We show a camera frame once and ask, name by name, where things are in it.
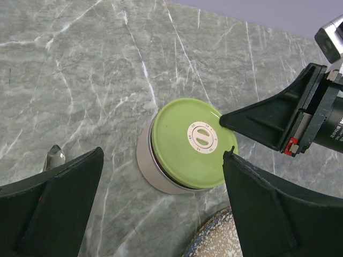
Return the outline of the beige round lunch box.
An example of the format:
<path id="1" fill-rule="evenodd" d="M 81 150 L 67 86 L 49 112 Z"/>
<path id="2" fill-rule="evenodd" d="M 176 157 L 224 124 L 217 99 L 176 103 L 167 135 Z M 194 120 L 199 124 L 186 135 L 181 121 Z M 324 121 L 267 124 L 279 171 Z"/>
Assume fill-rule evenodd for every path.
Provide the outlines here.
<path id="1" fill-rule="evenodd" d="M 157 190 L 167 194 L 187 194 L 201 190 L 185 187 L 167 176 L 157 161 L 152 147 L 152 127 L 156 116 L 152 118 L 139 136 L 136 148 L 136 159 L 141 174 Z"/>

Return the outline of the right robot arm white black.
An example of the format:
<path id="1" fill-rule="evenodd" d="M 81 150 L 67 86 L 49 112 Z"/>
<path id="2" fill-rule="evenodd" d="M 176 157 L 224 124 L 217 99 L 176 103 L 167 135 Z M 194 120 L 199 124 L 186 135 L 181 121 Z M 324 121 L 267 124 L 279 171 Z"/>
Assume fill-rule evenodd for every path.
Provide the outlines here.
<path id="1" fill-rule="evenodd" d="M 220 125 L 296 156 L 312 143 L 342 152 L 342 74 L 310 63 L 283 91 L 220 117 Z"/>

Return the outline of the stainless steel tongs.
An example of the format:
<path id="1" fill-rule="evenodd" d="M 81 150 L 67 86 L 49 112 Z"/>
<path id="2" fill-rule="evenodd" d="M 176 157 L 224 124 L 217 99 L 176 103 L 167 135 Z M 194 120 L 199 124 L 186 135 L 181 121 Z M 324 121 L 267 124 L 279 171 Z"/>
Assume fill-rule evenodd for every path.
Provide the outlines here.
<path id="1" fill-rule="evenodd" d="M 66 156 L 59 145 L 53 145 L 47 152 L 42 171 L 48 171 L 65 163 Z"/>

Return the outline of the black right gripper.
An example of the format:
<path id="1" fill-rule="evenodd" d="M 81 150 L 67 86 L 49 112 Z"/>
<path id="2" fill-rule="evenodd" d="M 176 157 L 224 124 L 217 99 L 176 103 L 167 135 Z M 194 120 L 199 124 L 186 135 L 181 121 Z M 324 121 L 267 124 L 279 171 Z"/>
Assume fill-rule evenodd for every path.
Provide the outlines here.
<path id="1" fill-rule="evenodd" d="M 312 143 L 342 153 L 342 68 L 308 64 L 283 91 L 224 114 L 219 124 L 289 156 Z"/>

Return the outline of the green round lid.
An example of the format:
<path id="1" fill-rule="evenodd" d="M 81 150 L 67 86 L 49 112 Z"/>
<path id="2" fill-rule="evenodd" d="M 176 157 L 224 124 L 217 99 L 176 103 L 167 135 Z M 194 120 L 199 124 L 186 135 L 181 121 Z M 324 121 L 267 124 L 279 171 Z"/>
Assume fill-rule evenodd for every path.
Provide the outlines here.
<path id="1" fill-rule="evenodd" d="M 154 155 L 167 175 L 182 186 L 204 190 L 224 183 L 223 154 L 238 153 L 233 131 L 219 124 L 221 113 L 193 98 L 166 104 L 151 129 Z"/>

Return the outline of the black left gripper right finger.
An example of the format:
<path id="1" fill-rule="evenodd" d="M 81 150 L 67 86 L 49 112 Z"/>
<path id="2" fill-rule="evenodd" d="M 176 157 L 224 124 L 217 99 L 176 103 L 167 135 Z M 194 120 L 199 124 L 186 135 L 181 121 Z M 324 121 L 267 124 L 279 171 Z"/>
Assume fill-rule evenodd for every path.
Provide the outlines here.
<path id="1" fill-rule="evenodd" d="M 342 256 L 342 199 L 298 186 L 234 154 L 223 173 L 243 256 Z"/>

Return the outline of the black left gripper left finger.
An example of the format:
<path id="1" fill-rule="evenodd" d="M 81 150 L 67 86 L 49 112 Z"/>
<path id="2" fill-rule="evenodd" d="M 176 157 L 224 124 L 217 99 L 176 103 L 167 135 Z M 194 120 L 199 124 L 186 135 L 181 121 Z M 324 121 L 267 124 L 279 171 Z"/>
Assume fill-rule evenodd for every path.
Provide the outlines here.
<path id="1" fill-rule="evenodd" d="M 77 256 L 102 174 L 97 147 L 1 186 L 1 256 Z"/>

